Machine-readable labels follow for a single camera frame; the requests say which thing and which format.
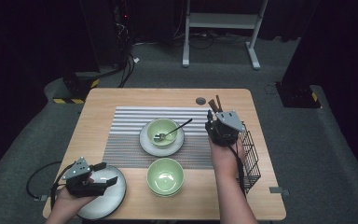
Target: gray carpet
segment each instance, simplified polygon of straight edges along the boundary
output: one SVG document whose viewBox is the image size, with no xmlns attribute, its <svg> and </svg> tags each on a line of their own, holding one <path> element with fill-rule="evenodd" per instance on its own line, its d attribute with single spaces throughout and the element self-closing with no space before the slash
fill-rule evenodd
<svg viewBox="0 0 358 224">
<path fill-rule="evenodd" d="M 312 86 L 323 108 L 285 108 L 273 84 L 281 81 L 298 41 L 257 40 L 261 70 L 254 71 L 243 42 L 214 43 L 190 49 L 183 68 L 182 48 L 140 45 L 131 54 L 140 59 L 124 88 L 245 88 L 254 97 L 287 217 L 274 223 L 358 223 L 358 163 L 332 115 L 321 87 Z M 207 43 L 192 41 L 198 47 Z M 101 79 L 98 88 L 119 85 L 121 74 Z M 56 105 L 60 86 L 46 86 L 49 102 L 23 129 L 0 161 L 0 223 L 43 223 L 45 202 L 26 193 L 28 177 L 38 168 L 60 161 L 83 105 Z M 33 194 L 48 194 L 59 165 L 50 166 L 30 183 Z M 80 223 L 79 219 L 71 223 Z"/>
</svg>

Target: white plate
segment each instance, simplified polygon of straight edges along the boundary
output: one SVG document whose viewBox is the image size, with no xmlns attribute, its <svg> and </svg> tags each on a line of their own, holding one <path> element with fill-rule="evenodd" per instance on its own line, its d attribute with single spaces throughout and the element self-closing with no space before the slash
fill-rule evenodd
<svg viewBox="0 0 358 224">
<path fill-rule="evenodd" d="M 94 183 L 105 183 L 107 179 L 117 176 L 117 183 L 106 189 L 103 196 L 86 204 L 77 215 L 85 219 L 99 219 L 107 217 L 121 205 L 126 195 L 126 179 L 124 175 L 114 166 L 106 166 L 105 169 L 93 172 L 91 178 Z"/>
<path fill-rule="evenodd" d="M 165 148 L 157 147 L 153 145 L 147 137 L 147 128 L 149 127 L 149 124 L 150 123 L 147 123 L 141 130 L 141 133 L 139 134 L 139 141 L 141 143 L 141 147 L 150 155 L 157 157 L 170 156 L 179 150 L 179 148 L 181 148 L 182 144 L 185 142 L 185 132 L 183 129 L 178 129 L 176 140 L 172 144 Z"/>
</svg>

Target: utensil handle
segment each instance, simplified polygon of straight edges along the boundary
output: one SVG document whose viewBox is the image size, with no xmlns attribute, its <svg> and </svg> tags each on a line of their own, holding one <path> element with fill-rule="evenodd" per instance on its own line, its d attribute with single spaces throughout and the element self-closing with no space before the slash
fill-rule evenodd
<svg viewBox="0 0 358 224">
<path fill-rule="evenodd" d="M 178 129 L 182 128 L 183 126 L 187 125 L 187 124 L 188 124 L 189 122 L 191 122 L 191 121 L 193 121 L 193 119 L 190 119 L 190 120 L 186 121 L 186 123 L 184 123 L 184 124 L 180 125 L 179 127 L 177 127 L 177 128 L 175 128 L 175 129 L 173 129 L 172 131 L 170 131 L 170 132 L 168 132 L 168 133 L 166 133 L 166 134 L 173 133 L 174 131 L 176 131 L 176 130 L 178 130 Z"/>
</svg>

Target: person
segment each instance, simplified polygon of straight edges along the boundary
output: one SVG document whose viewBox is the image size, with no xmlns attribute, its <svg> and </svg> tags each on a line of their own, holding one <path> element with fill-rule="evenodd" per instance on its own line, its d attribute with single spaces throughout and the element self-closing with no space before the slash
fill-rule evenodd
<svg viewBox="0 0 358 224">
<path fill-rule="evenodd" d="M 216 179 L 217 197 L 219 201 L 220 222 L 223 224 L 257 223 L 255 215 L 243 195 L 237 182 L 237 162 L 233 153 L 227 147 L 220 147 L 209 139 L 211 160 Z M 244 160 L 245 153 L 239 139 L 232 148 L 237 149 L 239 157 Z M 74 217 L 78 211 L 96 197 L 77 198 L 66 188 L 62 188 L 56 203 L 48 216 L 46 224 L 64 224 Z"/>
</svg>

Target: wooden tabletop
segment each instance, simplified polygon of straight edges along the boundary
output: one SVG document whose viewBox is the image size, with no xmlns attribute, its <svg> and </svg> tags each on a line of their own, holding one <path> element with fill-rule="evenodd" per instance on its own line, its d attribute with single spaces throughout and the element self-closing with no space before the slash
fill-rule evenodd
<svg viewBox="0 0 358 224">
<path fill-rule="evenodd" d="M 107 138 L 117 106 L 172 106 L 209 108 L 207 102 L 219 95 L 224 111 L 235 110 L 251 132 L 257 151 L 261 178 L 250 189 L 247 200 L 258 220 L 282 220 L 286 211 L 281 194 L 270 193 L 278 187 L 252 95 L 245 89 L 104 89 L 90 91 L 62 160 L 59 173 L 69 164 L 85 157 L 88 164 L 103 160 Z M 147 186 L 142 168 L 120 168 L 127 181 L 122 205 L 108 219 L 219 219 L 213 170 L 185 169 L 183 188 L 169 198 L 155 195 Z M 50 213 L 46 203 L 43 216 Z"/>
</svg>

